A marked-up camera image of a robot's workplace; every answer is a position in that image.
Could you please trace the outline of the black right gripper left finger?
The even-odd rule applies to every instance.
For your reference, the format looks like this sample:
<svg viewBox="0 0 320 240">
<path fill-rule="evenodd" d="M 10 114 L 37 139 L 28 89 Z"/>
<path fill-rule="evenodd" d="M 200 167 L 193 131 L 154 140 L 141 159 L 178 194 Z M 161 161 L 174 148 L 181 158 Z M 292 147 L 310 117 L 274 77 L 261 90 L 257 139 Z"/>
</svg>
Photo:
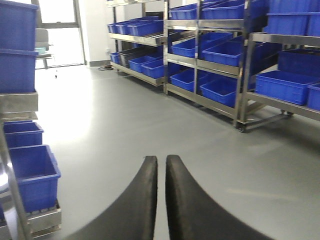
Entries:
<svg viewBox="0 0 320 240">
<path fill-rule="evenodd" d="M 67 240 L 152 240 L 158 201 L 158 160 L 146 156 L 121 195 Z"/>
</svg>

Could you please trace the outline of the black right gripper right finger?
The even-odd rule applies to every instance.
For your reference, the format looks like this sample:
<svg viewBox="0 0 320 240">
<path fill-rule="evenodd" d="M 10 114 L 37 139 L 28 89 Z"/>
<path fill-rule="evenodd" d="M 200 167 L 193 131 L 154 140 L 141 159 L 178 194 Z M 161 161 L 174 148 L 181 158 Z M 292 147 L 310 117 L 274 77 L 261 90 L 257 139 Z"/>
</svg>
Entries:
<svg viewBox="0 0 320 240">
<path fill-rule="evenodd" d="M 166 157 L 165 202 L 171 240 L 269 239 L 213 200 L 178 155 Z"/>
</svg>

